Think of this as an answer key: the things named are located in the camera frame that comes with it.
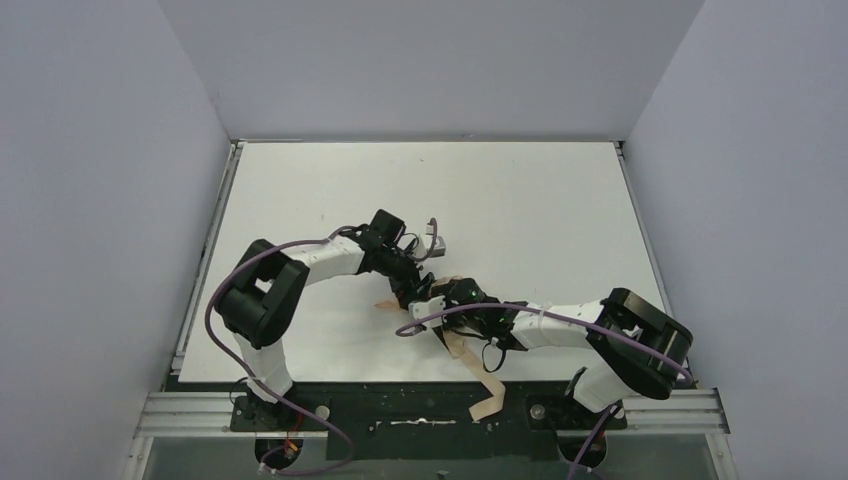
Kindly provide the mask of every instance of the screw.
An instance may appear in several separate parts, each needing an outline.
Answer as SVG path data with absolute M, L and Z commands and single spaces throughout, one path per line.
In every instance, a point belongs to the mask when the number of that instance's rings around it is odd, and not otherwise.
M 530 407 L 530 417 L 533 418 L 533 420 L 541 420 L 545 418 L 545 407 L 538 403 L 533 405 Z
M 318 405 L 315 409 L 315 415 L 318 415 L 322 420 L 330 418 L 330 409 L 326 405 Z

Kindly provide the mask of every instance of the white tabletop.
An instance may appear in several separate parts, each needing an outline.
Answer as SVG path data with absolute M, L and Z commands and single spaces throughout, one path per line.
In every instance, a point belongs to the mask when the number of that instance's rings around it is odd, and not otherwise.
M 610 143 L 247 144 L 233 181 L 190 332 L 182 382 L 230 382 L 244 372 L 203 328 L 214 288 L 257 238 L 321 238 L 368 223 L 383 208 L 423 232 L 432 216 L 447 255 L 436 277 L 463 275 L 501 300 L 573 304 L 629 288 L 662 308 L 633 205 Z M 378 274 L 307 288 L 283 337 L 295 381 L 471 381 L 431 332 L 399 338 L 406 312 Z M 219 336 L 236 349 L 215 314 Z M 479 352 L 482 342 L 470 340 Z M 488 349 L 493 366 L 499 351 Z M 502 380 L 568 380 L 593 351 L 510 352 Z

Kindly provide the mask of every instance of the white wall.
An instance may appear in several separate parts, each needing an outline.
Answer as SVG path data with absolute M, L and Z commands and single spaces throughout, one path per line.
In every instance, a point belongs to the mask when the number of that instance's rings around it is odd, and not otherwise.
M 154 0 L 0 7 L 0 477 L 113 479 L 227 155 Z
M 742 478 L 845 478 L 848 3 L 708 1 L 626 146 Z
M 623 139 L 703 0 L 160 0 L 233 138 Z

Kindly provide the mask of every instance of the robotic arm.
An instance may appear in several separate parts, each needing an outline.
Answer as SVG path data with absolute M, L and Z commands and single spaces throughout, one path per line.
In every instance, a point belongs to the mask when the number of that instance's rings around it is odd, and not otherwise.
M 291 324 L 303 289 L 313 283 L 340 275 L 378 272 L 389 279 L 392 292 L 402 308 L 429 295 L 433 274 L 421 275 L 417 258 L 423 256 L 423 243 L 413 242 L 401 249 L 398 242 L 405 233 L 402 220 L 379 210 L 370 224 L 341 229 L 319 247 L 278 252 L 263 258 L 238 275 L 215 305 L 224 325 L 235 334 L 242 358 L 251 366 L 255 378 L 273 391 L 284 395 L 292 387 L 285 363 L 282 336 Z M 429 258 L 444 255 L 445 245 L 436 231 Z M 256 240 L 247 249 L 239 265 L 273 247 L 267 240 Z M 258 282 L 270 283 L 267 291 Z M 260 389 L 254 379 L 250 390 L 260 399 L 277 400 Z
M 235 334 L 242 357 L 255 377 L 280 395 L 291 389 L 282 336 L 291 324 L 304 287 L 338 275 L 374 271 L 389 279 L 400 307 L 409 310 L 414 318 L 465 306 L 462 312 L 445 315 L 441 328 L 469 328 L 496 341 L 502 350 L 526 351 L 542 346 L 594 349 L 604 363 L 578 372 L 570 387 L 573 398 L 592 412 L 634 392 L 655 399 L 669 397 L 677 372 L 644 351 L 541 315 L 543 308 L 539 305 L 524 301 L 501 303 L 486 295 L 471 278 L 435 285 L 432 273 L 422 275 L 422 255 L 416 256 L 425 242 L 412 242 L 401 248 L 398 242 L 404 233 L 402 220 L 379 210 L 370 224 L 342 229 L 318 248 L 275 253 L 239 274 L 215 310 Z M 435 247 L 429 252 L 430 257 L 443 255 L 444 242 L 435 228 L 428 234 Z M 239 264 L 271 247 L 266 240 L 255 241 Z M 271 286 L 263 291 L 257 281 L 271 282 Z M 481 307 L 469 308 L 477 304 Z M 623 288 L 614 289 L 603 300 L 544 310 L 620 333 L 677 363 L 683 362 L 692 343 L 692 334 L 685 327 Z M 258 388 L 253 379 L 248 386 L 265 402 L 277 401 Z
M 488 307 L 445 315 L 442 328 L 454 331 L 468 328 L 496 341 L 496 346 L 504 351 L 553 346 L 591 348 L 598 352 L 604 363 L 578 372 L 570 387 L 574 400 L 595 413 L 634 393 L 666 399 L 677 372 L 619 340 L 541 312 L 581 319 L 624 334 L 677 363 L 683 362 L 692 345 L 689 330 L 624 288 L 613 289 L 607 298 L 594 302 L 543 308 L 523 301 L 501 303 L 486 295 L 474 279 L 462 278 L 433 287 L 432 297 L 413 302 L 410 312 L 420 320 L 448 308 L 476 304 Z

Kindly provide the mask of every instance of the black mounting plate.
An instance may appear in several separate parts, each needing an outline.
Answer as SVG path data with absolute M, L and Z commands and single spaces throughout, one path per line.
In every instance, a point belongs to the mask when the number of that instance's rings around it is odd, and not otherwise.
M 481 459 L 523 456 L 536 461 L 558 460 L 556 430 L 591 430 L 594 414 L 564 396 L 569 382 L 504 382 L 503 410 L 474 423 L 468 408 L 491 395 L 477 382 L 438 383 L 296 383 L 286 398 L 309 411 L 330 409 L 330 421 L 356 445 L 355 459 Z M 254 413 L 246 396 L 235 399 L 230 423 L 234 432 L 286 431 L 296 415 L 280 410 L 265 420 Z M 530 416 L 533 405 L 546 416 Z M 626 428 L 625 419 L 611 419 L 608 430 Z M 325 431 L 304 419 L 300 431 Z M 329 435 L 327 459 L 338 460 L 348 446 Z

